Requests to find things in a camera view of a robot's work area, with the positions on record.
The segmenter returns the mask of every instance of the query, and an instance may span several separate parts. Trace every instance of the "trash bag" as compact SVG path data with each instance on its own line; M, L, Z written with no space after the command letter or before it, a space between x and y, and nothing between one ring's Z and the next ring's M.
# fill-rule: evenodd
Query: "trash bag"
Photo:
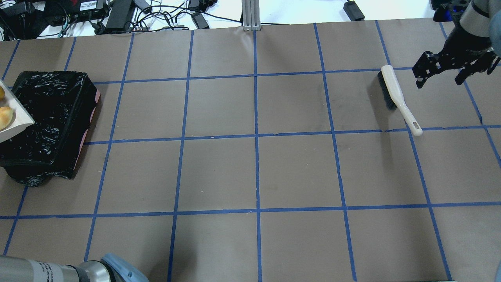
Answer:
M0 143L0 166L19 183L71 179L100 93L86 73L23 72L13 93L35 120Z

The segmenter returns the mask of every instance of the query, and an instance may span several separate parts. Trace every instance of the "bread roll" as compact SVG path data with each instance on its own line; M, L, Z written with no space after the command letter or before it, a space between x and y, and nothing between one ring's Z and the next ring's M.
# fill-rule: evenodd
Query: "bread roll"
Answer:
M3 130L10 124L14 110L11 107L0 108L0 130Z

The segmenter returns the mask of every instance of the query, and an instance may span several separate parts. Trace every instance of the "white label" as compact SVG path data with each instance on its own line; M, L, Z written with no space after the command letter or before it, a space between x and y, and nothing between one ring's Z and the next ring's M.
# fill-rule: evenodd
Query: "white label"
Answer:
M90 2L82 2L80 3L80 10L81 11L92 10L96 8L96 5L97 5L97 0Z
M64 281L61 265L55 263L27 260L33 267L33 282L61 282Z

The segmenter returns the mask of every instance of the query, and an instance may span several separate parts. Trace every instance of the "brush bristles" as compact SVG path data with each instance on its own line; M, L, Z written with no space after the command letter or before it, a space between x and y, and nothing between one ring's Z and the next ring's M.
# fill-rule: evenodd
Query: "brush bristles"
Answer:
M382 72L378 72L377 78L379 80L379 85L381 85L381 89L383 90L383 96L384 96L384 101L386 103L386 107L389 110L396 110L397 109L397 105L391 99L390 91L388 91L388 87L386 87L386 82L384 81L383 73Z

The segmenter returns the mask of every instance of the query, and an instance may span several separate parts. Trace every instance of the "white box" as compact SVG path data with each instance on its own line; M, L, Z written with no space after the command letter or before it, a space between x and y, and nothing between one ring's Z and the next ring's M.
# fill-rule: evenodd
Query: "white box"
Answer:
M26 127L34 124L35 121L1 79L0 87L5 91L5 98L0 101L0 107L9 106L14 110L14 115L9 126L0 130L1 143L23 132Z

